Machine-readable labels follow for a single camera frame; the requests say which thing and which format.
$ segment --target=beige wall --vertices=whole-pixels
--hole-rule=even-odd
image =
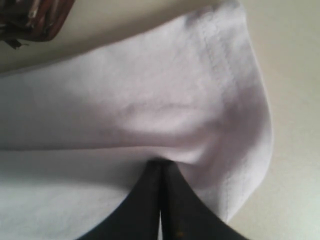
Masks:
[[[0,43],[0,72],[147,30],[212,0],[77,0],[49,43]],[[262,186],[231,225],[253,240],[320,239],[320,1],[243,0],[275,129]]]

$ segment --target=white fabric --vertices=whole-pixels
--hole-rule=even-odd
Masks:
[[[145,162],[179,167],[229,220],[262,181],[270,114],[233,0],[46,66],[0,76],[0,239],[73,240]]]

